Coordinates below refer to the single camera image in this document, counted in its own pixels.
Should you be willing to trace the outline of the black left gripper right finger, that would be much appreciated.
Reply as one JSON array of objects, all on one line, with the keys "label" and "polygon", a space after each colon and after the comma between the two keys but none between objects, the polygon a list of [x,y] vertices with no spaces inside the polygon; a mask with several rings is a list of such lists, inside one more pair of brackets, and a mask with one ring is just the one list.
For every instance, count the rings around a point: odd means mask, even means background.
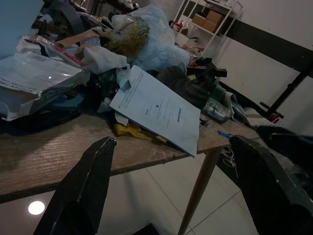
[{"label": "black left gripper right finger", "polygon": [[313,203],[303,195],[277,158],[256,141],[229,139],[239,185],[261,235],[311,235]]}]

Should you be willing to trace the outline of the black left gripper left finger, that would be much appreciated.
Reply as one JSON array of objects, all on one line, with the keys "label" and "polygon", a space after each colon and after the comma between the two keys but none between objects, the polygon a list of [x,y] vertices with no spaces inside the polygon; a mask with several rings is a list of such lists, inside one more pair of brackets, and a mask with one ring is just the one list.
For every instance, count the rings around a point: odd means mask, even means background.
[{"label": "black left gripper left finger", "polygon": [[116,140],[94,142],[57,186],[36,235],[95,235],[106,200]]}]

